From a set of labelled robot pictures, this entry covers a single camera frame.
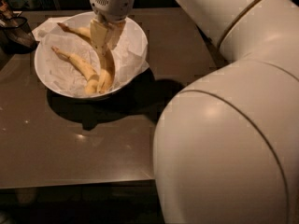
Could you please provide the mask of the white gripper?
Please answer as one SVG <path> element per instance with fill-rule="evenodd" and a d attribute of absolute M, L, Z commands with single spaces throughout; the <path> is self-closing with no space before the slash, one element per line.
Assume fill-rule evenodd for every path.
<path fill-rule="evenodd" d="M 126 24 L 126 17 L 133 8 L 135 0 L 90 0 L 96 19 L 90 23 L 91 41 L 98 55 L 104 56 L 107 52 L 107 36 L 109 29 L 102 22 L 111 22 L 111 38 L 109 48 L 117 47 Z"/>

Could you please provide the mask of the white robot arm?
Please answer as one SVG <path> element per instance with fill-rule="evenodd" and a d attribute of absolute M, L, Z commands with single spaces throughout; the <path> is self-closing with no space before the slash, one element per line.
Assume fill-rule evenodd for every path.
<path fill-rule="evenodd" d="M 176 0 L 226 59 L 180 91 L 156 126 L 166 224 L 298 224 L 299 7 Z"/>

